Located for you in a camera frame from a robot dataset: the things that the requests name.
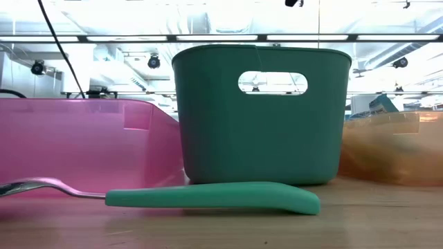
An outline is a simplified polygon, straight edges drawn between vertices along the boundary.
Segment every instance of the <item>white wall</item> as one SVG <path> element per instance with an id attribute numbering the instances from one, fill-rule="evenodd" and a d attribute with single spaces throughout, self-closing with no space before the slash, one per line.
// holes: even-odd
<path id="1" fill-rule="evenodd" d="M 18 91 L 27 98 L 65 98 L 62 90 L 62 73 L 56 77 L 45 75 L 37 77 L 30 72 L 29 66 L 11 61 L 10 55 L 0 52 L 0 89 Z M 13 98 L 9 94 L 0 94 L 0 98 Z"/>

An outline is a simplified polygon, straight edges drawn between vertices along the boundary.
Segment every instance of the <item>orange translucent bin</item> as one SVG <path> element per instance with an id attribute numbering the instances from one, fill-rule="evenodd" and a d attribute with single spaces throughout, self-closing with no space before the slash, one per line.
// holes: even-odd
<path id="1" fill-rule="evenodd" d="M 346 122 L 338 174 L 399 185 L 443 185 L 443 112 L 385 113 Z"/>
<path id="2" fill-rule="evenodd" d="M 85 192 L 182 185 L 179 123 L 134 100 L 0 99 L 0 183 L 34 176 Z"/>

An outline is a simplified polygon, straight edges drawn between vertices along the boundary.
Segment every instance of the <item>wooden surface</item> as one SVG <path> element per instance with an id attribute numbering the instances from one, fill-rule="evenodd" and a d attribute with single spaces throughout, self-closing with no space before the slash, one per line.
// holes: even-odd
<path id="1" fill-rule="evenodd" d="M 336 179 L 318 216 L 146 210 L 100 200 L 0 200 L 0 248 L 443 248 L 443 188 Z"/>

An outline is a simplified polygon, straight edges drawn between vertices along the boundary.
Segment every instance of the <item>plastic container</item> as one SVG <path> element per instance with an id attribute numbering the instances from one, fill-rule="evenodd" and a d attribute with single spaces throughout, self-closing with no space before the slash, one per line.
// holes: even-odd
<path id="1" fill-rule="evenodd" d="M 106 192 L 165 185 L 181 170 L 179 123 L 153 104 L 0 99 L 0 183 L 47 176 Z"/>
<path id="2" fill-rule="evenodd" d="M 338 174 L 399 185 L 443 185 L 443 112 L 345 122 Z"/>
<path id="3" fill-rule="evenodd" d="M 325 183 L 338 169 L 351 59 L 335 50 L 209 45 L 172 60 L 185 171 L 196 183 Z M 303 74 L 302 95 L 249 95 L 246 71 Z"/>

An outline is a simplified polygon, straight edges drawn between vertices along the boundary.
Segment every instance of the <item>pink plastic bin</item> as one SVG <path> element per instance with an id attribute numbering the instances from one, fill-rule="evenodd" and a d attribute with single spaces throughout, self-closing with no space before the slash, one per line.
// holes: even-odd
<path id="1" fill-rule="evenodd" d="M 173 181 L 183 171 L 179 132 L 147 102 L 0 99 L 0 183 L 47 176 L 88 192 L 182 185 L 183 175 Z"/>

